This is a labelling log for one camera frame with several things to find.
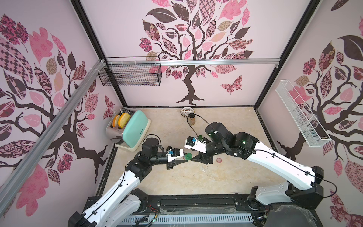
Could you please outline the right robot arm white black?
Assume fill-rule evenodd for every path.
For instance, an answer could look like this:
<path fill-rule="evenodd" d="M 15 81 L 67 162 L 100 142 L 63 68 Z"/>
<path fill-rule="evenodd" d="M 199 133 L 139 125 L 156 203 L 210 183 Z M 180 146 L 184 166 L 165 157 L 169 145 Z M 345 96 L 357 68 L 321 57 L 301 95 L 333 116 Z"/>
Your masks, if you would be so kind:
<path fill-rule="evenodd" d="M 198 151 L 192 160 L 203 164 L 212 164 L 213 157 L 227 154 L 259 164 L 285 179 L 275 186 L 254 186 L 248 196 L 252 209 L 262 205 L 290 202 L 308 210 L 318 207 L 324 197 L 321 182 L 324 171 L 319 166 L 308 167 L 296 163 L 267 147 L 254 136 L 239 132 L 232 134 L 222 123 L 213 122 L 205 128 L 209 136 L 185 140 L 185 148 Z"/>

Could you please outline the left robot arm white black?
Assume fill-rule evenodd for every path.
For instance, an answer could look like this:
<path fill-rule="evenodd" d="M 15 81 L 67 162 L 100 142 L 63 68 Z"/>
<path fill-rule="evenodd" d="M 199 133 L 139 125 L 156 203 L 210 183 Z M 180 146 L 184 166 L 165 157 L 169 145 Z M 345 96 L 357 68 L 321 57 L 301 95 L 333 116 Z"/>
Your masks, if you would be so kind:
<path fill-rule="evenodd" d="M 116 227 L 130 214 L 144 210 L 148 195 L 137 187 L 155 165 L 168 168 L 184 163 L 183 149 L 168 147 L 164 150 L 159 139 L 148 138 L 124 169 L 120 179 L 98 201 L 83 213 L 75 212 L 69 227 Z"/>

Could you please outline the green paint jar with label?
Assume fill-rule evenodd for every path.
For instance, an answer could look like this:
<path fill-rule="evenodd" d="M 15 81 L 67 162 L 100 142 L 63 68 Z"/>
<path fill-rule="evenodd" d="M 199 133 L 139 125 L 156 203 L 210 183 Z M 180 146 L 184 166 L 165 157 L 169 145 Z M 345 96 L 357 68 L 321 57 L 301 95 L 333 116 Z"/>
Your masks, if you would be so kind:
<path fill-rule="evenodd" d="M 187 161 L 191 160 L 192 158 L 193 158 L 193 155 L 191 153 L 187 153 L 183 156 L 183 159 L 187 160 Z"/>

